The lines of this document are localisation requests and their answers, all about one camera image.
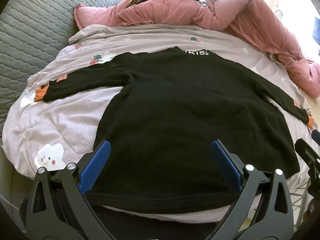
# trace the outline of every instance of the bed sheet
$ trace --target bed sheet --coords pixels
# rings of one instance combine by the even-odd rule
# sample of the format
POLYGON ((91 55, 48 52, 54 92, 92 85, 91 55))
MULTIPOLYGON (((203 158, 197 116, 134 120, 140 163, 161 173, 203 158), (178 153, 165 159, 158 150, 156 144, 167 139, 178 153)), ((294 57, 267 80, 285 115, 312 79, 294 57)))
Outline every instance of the bed sheet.
MULTIPOLYGON (((77 93, 51 103, 32 100, 36 88, 88 65, 103 63, 124 52, 155 52, 178 46, 186 51, 210 50, 219 56, 239 62, 279 86, 294 100, 309 108, 284 67, 272 55, 257 51, 250 44, 226 33, 203 30, 195 26, 143 25, 106 27, 90 25, 69 39, 72 44, 57 55, 46 68, 31 76, 20 98, 11 107, 3 129, 3 148, 8 159, 22 175, 33 178, 42 156, 51 156, 55 163, 41 164, 48 170, 63 169, 78 162, 92 151, 98 123, 110 100, 122 87, 102 87, 77 93)), ((304 138, 315 150, 311 130, 278 105, 284 114, 292 139, 304 138)), ((300 172, 287 180, 290 190, 308 180, 308 167, 298 156, 300 172)), ((258 204, 257 197, 252 205, 258 204)), ((206 223, 221 220, 228 207, 189 214, 158 215, 154 218, 185 223, 206 223)), ((151 214, 137 214, 150 217, 151 214)))

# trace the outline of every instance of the gray quilted mattress pad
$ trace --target gray quilted mattress pad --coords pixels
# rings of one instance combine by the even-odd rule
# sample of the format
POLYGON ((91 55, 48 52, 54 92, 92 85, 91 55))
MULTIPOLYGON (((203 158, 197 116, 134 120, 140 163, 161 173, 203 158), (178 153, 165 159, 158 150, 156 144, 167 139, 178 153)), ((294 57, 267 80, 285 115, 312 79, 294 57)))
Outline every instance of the gray quilted mattress pad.
POLYGON ((52 62, 78 28, 78 3, 106 7, 121 0, 9 0, 0 15, 0 131, 30 75, 52 62))

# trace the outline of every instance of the long-sleeve shirt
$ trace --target long-sleeve shirt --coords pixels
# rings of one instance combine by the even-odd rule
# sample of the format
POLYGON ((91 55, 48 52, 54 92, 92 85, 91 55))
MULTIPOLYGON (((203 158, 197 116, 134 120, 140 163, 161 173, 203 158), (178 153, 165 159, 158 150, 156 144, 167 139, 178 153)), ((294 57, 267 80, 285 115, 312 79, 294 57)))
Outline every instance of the long-sleeve shirt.
POLYGON ((123 86, 107 106, 94 146, 111 143, 111 156, 91 204, 139 213, 187 213, 231 204, 210 146, 220 139, 261 171, 299 171, 283 114, 268 98, 307 124, 304 109, 279 87, 239 63, 206 50, 178 47, 124 53, 42 85, 49 102, 102 86, 123 86))

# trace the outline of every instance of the blue gripper pad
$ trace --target blue gripper pad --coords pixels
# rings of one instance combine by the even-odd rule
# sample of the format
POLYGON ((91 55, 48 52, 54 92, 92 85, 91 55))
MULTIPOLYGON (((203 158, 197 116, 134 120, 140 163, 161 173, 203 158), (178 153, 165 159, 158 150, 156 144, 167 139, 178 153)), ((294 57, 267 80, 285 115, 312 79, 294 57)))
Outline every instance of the blue gripper pad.
POLYGON ((320 146, 320 132, 318 130, 312 131, 311 138, 320 146))
POLYGON ((96 182, 103 166, 110 157, 110 153, 111 145, 108 141, 105 141, 80 173, 80 183, 78 188, 82 195, 92 189, 93 184, 96 182))
POLYGON ((212 142, 211 153, 229 189, 240 193, 243 188, 241 173, 217 141, 212 142))

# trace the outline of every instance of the metal bolt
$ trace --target metal bolt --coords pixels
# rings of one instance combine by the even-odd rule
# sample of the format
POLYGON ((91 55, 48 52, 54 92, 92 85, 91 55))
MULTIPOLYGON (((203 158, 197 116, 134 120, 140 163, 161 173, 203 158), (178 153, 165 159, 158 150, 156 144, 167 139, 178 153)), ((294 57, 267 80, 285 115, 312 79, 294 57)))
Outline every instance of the metal bolt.
POLYGON ((245 166, 245 168, 248 170, 248 171, 253 171, 254 170, 254 167, 251 165, 251 164, 247 164, 245 166))
POLYGON ((283 172, 281 171, 281 169, 276 169, 276 174, 281 176, 283 174, 283 172))
POLYGON ((39 169, 38 169, 38 173, 44 173, 45 172, 45 168, 44 167, 40 167, 39 169))
POLYGON ((75 163, 69 163, 67 166, 68 170, 73 170, 75 167, 76 167, 75 163))

